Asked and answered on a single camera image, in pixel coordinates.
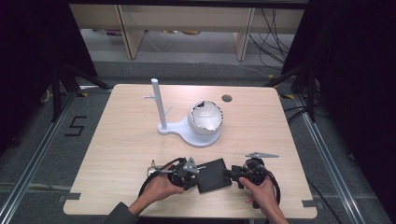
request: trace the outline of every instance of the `gray carpet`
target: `gray carpet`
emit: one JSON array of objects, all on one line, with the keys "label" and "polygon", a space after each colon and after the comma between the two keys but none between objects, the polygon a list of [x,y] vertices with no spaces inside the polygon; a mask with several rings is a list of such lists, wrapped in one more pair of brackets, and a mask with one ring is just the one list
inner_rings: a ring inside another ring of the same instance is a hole
[{"label": "gray carpet", "polygon": [[[220,85],[220,86],[261,86],[269,81],[269,75],[279,76],[279,70],[264,66],[239,67],[230,64],[210,63],[95,63],[101,80],[107,84],[118,83],[150,83],[152,77],[160,80],[160,84],[186,85]],[[290,94],[293,78],[279,84],[279,94]],[[90,84],[78,78],[81,85]],[[85,152],[91,141],[96,125],[105,108],[109,92],[91,91],[87,97],[77,97],[68,109],[63,124],[56,133],[50,149],[38,169],[32,185],[24,195],[11,223],[99,223],[103,217],[68,216],[63,212],[63,203],[59,198],[68,192],[77,175]],[[292,99],[280,99],[285,109],[297,106]],[[32,157],[45,131],[50,126],[51,102],[39,107],[20,134],[20,145],[10,147],[0,159],[0,200],[4,200],[10,191],[9,184],[15,184],[24,167]],[[298,110],[285,113],[289,118]],[[387,215],[375,194],[367,184],[359,166],[346,157],[347,148],[338,135],[331,119],[325,118],[324,108],[316,110],[317,125],[331,149],[332,155],[342,171],[343,177],[359,204],[367,223],[390,223]],[[80,136],[65,136],[76,133],[69,125],[75,116],[77,125],[85,126]],[[307,130],[303,118],[299,117],[290,125],[290,130],[297,146],[305,174],[318,188],[326,201],[331,205],[342,223],[350,223],[344,206],[329,178],[327,170],[318,154],[312,137]],[[290,219],[290,223],[336,223],[330,209],[318,193],[311,189],[318,204],[318,216],[311,220]],[[143,223],[155,223],[159,220],[144,219]],[[208,223],[214,220],[161,220],[160,223]]]}]

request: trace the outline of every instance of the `white stand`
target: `white stand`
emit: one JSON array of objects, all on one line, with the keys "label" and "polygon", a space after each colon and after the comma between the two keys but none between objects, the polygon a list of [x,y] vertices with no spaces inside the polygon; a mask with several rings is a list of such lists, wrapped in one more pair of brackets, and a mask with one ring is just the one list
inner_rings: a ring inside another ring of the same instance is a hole
[{"label": "white stand", "polygon": [[160,86],[156,78],[151,79],[154,95],[145,96],[148,99],[154,99],[157,103],[158,113],[160,115],[161,124],[158,125],[158,132],[161,134],[177,134],[183,140],[193,147],[209,147],[213,145],[220,137],[221,130],[213,134],[197,134],[190,127],[188,118],[184,118],[177,123],[166,122],[165,113],[163,112],[163,99],[161,97]]}]

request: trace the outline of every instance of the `white base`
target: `white base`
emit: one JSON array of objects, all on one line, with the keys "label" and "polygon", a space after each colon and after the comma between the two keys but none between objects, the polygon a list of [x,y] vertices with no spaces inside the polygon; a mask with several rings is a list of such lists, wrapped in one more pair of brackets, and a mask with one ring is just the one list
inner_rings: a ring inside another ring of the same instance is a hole
[{"label": "white base", "polygon": [[184,141],[193,147],[209,147],[213,145],[221,135],[221,128],[219,128],[217,132],[209,135],[195,133],[190,127],[187,117],[177,123],[166,122],[166,125],[167,128],[163,129],[160,123],[160,125],[158,125],[158,132],[161,134],[178,134]]}]

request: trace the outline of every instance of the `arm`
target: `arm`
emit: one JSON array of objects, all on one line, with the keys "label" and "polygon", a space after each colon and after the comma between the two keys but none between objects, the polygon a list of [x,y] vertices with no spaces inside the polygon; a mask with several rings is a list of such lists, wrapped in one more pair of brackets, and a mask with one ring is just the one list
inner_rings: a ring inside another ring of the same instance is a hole
[{"label": "arm", "polygon": [[259,186],[254,185],[244,177],[240,177],[239,182],[249,189],[252,194],[246,198],[246,203],[256,201],[262,213],[273,224],[289,223],[276,202],[274,185],[269,177],[266,177]]},{"label": "arm", "polygon": [[154,177],[146,186],[143,194],[131,206],[119,203],[106,218],[106,224],[134,224],[138,216],[152,203],[163,200],[172,194],[183,193],[184,189],[173,185],[166,175]]}]

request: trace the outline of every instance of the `sleeve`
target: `sleeve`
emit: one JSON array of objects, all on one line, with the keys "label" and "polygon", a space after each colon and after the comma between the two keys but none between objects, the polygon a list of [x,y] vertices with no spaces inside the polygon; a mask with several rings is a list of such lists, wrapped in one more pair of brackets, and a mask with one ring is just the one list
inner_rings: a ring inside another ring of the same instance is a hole
[{"label": "sleeve", "polygon": [[105,219],[105,224],[135,224],[139,220],[132,214],[125,203],[119,203]]}]

